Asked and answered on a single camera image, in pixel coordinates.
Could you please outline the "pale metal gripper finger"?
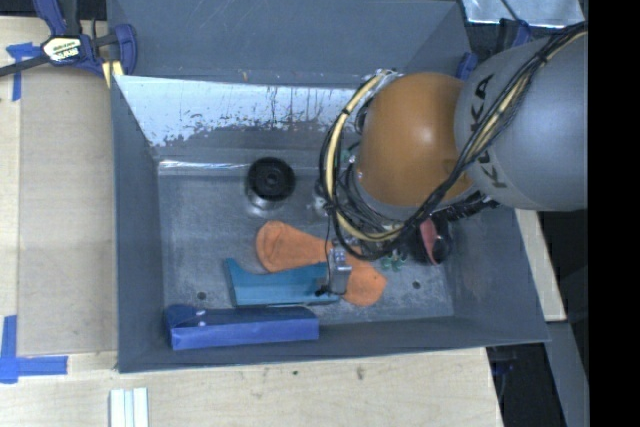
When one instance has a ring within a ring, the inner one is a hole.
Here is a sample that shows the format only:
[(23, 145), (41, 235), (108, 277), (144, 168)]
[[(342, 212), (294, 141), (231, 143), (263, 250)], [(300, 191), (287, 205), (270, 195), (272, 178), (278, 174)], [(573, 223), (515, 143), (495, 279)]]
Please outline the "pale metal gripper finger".
[(347, 253), (343, 248), (331, 249), (331, 292), (345, 294), (352, 266), (347, 262)]

